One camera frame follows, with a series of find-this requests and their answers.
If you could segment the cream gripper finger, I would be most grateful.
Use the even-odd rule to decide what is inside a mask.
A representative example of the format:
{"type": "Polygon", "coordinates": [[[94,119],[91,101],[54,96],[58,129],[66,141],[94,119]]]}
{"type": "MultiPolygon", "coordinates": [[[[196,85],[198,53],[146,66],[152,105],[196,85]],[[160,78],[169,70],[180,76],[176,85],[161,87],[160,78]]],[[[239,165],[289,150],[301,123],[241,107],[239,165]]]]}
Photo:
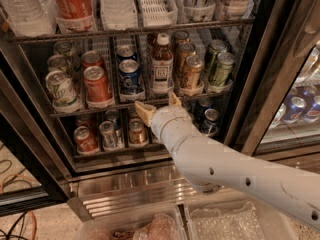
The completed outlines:
{"type": "Polygon", "coordinates": [[[169,105],[171,106],[182,106],[181,100],[176,96],[174,92],[170,92],[168,94],[169,97],[169,105]]]}
{"type": "Polygon", "coordinates": [[[156,112],[156,108],[153,105],[145,104],[141,101],[136,101],[134,103],[134,107],[136,110],[136,113],[141,118],[141,120],[144,122],[144,124],[147,127],[151,126],[151,120],[156,112]]]}

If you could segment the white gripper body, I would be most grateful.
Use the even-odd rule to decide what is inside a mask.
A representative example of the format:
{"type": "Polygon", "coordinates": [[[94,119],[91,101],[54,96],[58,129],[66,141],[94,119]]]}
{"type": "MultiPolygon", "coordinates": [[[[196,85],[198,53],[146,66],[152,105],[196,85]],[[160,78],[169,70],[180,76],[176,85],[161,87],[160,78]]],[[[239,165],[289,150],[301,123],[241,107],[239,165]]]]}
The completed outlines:
{"type": "Polygon", "coordinates": [[[164,141],[170,130],[177,138],[195,135],[195,126],[189,113],[180,106],[165,106],[159,108],[151,119],[151,130],[154,135],[164,141]]]}

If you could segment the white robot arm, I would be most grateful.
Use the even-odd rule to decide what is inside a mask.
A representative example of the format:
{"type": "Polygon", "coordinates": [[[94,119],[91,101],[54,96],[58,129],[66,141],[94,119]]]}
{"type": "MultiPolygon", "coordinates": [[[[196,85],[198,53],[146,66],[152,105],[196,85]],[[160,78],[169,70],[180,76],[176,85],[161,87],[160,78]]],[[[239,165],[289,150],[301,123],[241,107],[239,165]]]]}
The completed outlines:
{"type": "Polygon", "coordinates": [[[134,106],[196,191],[233,188],[320,231],[319,174],[250,157],[205,136],[173,93],[167,106],[134,106]]]}

